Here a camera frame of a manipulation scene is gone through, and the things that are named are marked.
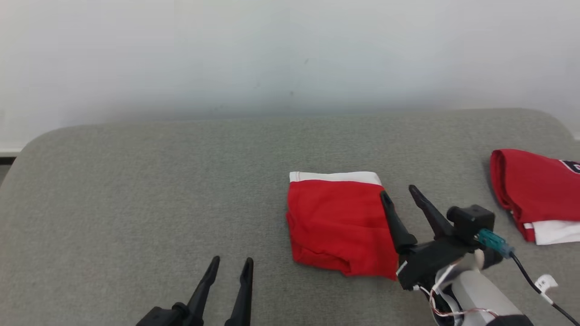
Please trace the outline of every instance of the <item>logo on red garment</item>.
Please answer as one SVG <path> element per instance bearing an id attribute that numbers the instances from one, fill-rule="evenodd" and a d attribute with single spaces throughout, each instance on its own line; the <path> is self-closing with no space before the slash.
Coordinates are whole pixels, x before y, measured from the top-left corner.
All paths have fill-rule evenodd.
<path id="1" fill-rule="evenodd" d="M 580 174 L 580 163 L 574 161 L 560 160 L 564 165 L 574 173 Z"/>

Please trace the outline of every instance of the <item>red fabric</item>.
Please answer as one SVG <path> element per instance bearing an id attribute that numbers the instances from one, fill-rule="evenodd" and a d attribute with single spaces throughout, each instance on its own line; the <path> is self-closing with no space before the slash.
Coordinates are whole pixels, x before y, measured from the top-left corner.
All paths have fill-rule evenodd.
<path id="1" fill-rule="evenodd" d="M 580 221 L 580 164 L 521 150 L 495 150 L 490 159 L 491 181 L 500 204 L 511 210 L 527 241 L 534 229 L 524 223 L 544 220 Z"/>
<path id="2" fill-rule="evenodd" d="M 396 279 L 398 257 L 377 184 L 290 182 L 288 227 L 296 262 L 340 270 L 346 276 Z"/>

